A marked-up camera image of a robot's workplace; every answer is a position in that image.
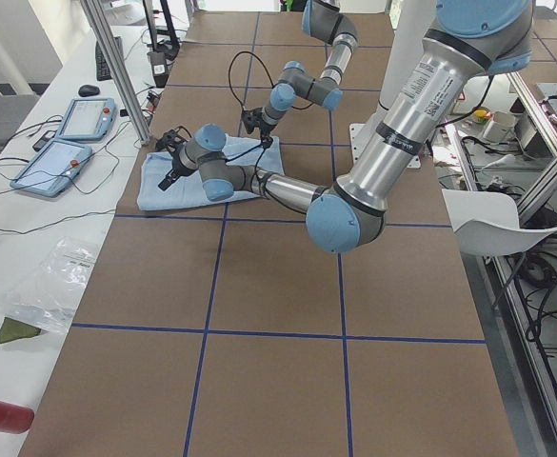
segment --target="computer mouse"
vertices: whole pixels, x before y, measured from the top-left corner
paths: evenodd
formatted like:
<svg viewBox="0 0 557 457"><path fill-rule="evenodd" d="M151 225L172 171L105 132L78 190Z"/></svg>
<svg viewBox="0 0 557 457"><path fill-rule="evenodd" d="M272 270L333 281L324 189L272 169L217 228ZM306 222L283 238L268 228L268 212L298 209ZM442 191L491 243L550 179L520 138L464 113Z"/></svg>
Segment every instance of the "computer mouse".
<svg viewBox="0 0 557 457"><path fill-rule="evenodd" d="M92 84L84 84L77 92L80 97L92 97L93 95L98 95L100 93L100 88L98 86L93 86Z"/></svg>

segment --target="light blue towel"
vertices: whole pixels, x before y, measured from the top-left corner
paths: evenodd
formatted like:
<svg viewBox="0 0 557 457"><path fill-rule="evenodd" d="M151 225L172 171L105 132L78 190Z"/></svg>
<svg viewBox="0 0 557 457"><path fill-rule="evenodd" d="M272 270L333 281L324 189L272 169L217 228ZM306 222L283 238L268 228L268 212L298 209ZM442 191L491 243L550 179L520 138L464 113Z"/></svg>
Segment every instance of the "light blue towel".
<svg viewBox="0 0 557 457"><path fill-rule="evenodd" d="M237 138L226 135L227 142L223 149L225 155L235 157L245 150L259 144L259 140L252 138ZM277 137L273 138L271 148L266 150L259 168L284 174L282 159L280 158L280 146ZM229 162L231 165L254 165L261 154L261 148L255 149L239 159ZM147 155L142 167L141 190L136 199L138 208L142 211L154 211L161 209L185 209L197 208L206 205L216 205L206 198L202 188L200 173L195 172L191 176L179 178L166 191L160 190L157 185L164 179L172 169L172 158L168 152L152 152ZM222 202L235 202L255 198L257 195L250 192L235 192L234 195Z"/></svg>

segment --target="white desk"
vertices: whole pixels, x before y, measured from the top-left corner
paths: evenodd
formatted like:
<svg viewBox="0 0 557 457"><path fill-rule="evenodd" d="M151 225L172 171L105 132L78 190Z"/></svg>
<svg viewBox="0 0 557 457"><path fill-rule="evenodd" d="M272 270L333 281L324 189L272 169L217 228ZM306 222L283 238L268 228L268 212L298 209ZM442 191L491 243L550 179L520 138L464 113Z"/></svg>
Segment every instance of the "white desk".
<svg viewBox="0 0 557 457"><path fill-rule="evenodd" d="M135 91L142 90L153 83L146 56L147 49L140 40L142 32L143 29L138 27L121 27L114 30L114 33L123 39L124 54L128 53L136 43L126 61ZM42 122L54 114L64 114L69 101L77 97L77 91L83 84L99 86L100 96L113 97L118 109L124 107L112 80L97 82L95 79L94 45L95 37L90 33L48 87L23 127ZM143 92L139 99L142 101L145 96L146 93ZM106 139L111 138L119 125L128 119L117 117ZM34 155L31 148L33 142L32 138L18 137L7 145L1 157L30 159ZM92 144L92 148L98 150L102 145L102 143ZM74 187L69 187L54 199L38 198L20 191L0 195L0 228L22 231L43 226L69 215L114 209L138 153L134 128L128 125L111 143L109 149L120 158L121 162L112 178L99 190L91 195L83 195ZM114 164L113 157L104 151L98 153L81 172L76 181L77 185L83 190L93 189L108 175ZM19 165L0 167L0 170L10 177L14 176L19 169L21 169ZM0 176L0 191L9 188L8 180ZM28 235L0 234L0 327L4 317L1 311L2 297L8 289L26 278L65 236L102 245L111 220L112 214L95 215ZM1 345L0 400L36 409L63 342L63 336L45 333L29 340ZM22 435L0 433L0 457L17 455L25 438L26 433Z"/></svg>

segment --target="blue joint cap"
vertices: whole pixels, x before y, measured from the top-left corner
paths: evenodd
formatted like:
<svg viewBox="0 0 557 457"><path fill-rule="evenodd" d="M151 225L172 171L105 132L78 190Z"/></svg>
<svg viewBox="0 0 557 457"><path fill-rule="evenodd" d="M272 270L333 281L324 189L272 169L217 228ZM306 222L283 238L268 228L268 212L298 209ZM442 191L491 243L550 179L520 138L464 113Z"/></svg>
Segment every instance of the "blue joint cap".
<svg viewBox="0 0 557 457"><path fill-rule="evenodd" d="M233 184L225 179L208 179L202 187L211 202L220 202L233 195Z"/></svg>
<svg viewBox="0 0 557 457"><path fill-rule="evenodd" d="M306 215L309 237L322 250L339 254L358 246L361 227L348 203L337 195L321 195Z"/></svg>
<svg viewBox="0 0 557 457"><path fill-rule="evenodd" d="M531 58L532 51L529 51L522 55L509 57L508 59L497 60L489 68L487 74L489 76L493 76L495 74L510 73L512 71L523 70L525 67L527 67Z"/></svg>
<svg viewBox="0 0 557 457"><path fill-rule="evenodd" d="M312 35L312 28L310 24L310 16L312 13L312 0L308 0L306 3L306 7L304 8L304 17L301 19L301 30L306 34L311 36Z"/></svg>
<svg viewBox="0 0 557 457"><path fill-rule="evenodd" d="M287 62L287 64L282 70L290 70L290 69L298 69L301 70L303 73L306 72L304 66L295 60L291 60L290 62Z"/></svg>
<svg viewBox="0 0 557 457"><path fill-rule="evenodd" d="M202 148L215 152L223 150L226 142L225 132L214 124L206 124L193 136Z"/></svg>
<svg viewBox="0 0 557 457"><path fill-rule="evenodd" d="M437 21L458 38L482 38L511 25L530 0L438 0Z"/></svg>
<svg viewBox="0 0 557 457"><path fill-rule="evenodd" d="M295 103L295 89L289 84L280 83L269 95L271 106L278 111L287 111Z"/></svg>
<svg viewBox="0 0 557 457"><path fill-rule="evenodd" d="M323 108L326 108L329 111L335 110L339 106L339 103L342 101L343 96L344 93L341 92L339 89L333 89L325 97L325 100L323 100Z"/></svg>

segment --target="plastic bag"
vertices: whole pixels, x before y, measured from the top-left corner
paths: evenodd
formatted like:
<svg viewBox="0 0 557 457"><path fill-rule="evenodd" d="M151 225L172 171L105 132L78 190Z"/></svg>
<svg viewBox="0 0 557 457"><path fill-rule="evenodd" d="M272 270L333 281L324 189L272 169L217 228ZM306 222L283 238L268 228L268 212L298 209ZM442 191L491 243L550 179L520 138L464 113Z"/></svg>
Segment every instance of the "plastic bag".
<svg viewBox="0 0 557 457"><path fill-rule="evenodd" d="M58 242L32 274L5 295L7 317L66 334L100 248L73 238Z"/></svg>

